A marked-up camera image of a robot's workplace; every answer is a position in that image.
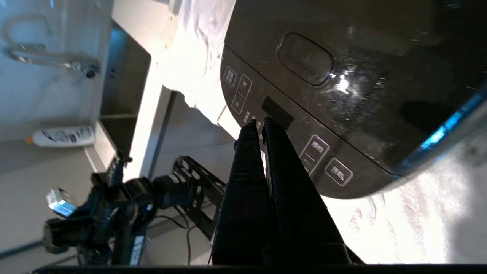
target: cable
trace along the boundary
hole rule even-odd
[[[189,266],[191,264],[191,245],[189,243],[189,233],[191,232],[191,230],[193,230],[193,228],[195,228],[196,225],[190,227],[187,231],[186,231],[186,242],[187,242],[187,265]]]
[[[186,226],[182,225],[181,223],[179,223],[175,219],[173,219],[173,218],[171,218],[169,216],[166,216],[166,215],[157,215],[157,216],[154,217],[154,219],[155,218],[165,218],[165,219],[168,219],[168,220],[172,221],[175,225],[179,226],[182,229],[189,229],[189,222],[187,221],[186,216],[181,212],[181,210],[179,210],[179,208],[177,208],[177,207],[174,207],[174,208],[179,213],[179,215],[181,215],[181,217],[183,218],[184,223],[186,224]]]

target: bottle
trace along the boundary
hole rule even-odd
[[[40,129],[26,142],[40,147],[88,146],[94,143],[94,130],[92,126]]]

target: white wall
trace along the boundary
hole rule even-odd
[[[43,43],[57,53],[85,53],[104,63],[111,0],[1,0],[0,49]],[[97,115],[103,78],[16,62],[0,54],[0,141],[35,129],[84,123]]]
[[[81,148],[48,149],[23,140],[0,142],[0,254],[42,238],[50,188],[82,203],[91,189],[92,167]]]

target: control panel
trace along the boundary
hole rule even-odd
[[[228,46],[221,68],[223,94],[238,124],[255,119],[262,139],[265,117],[280,123],[320,194],[361,197],[397,179],[309,115]]]

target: display screen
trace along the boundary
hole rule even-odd
[[[269,96],[265,97],[264,103],[262,104],[262,109],[275,121],[281,124],[285,130],[287,130],[294,121],[294,118],[276,102],[274,102]]]

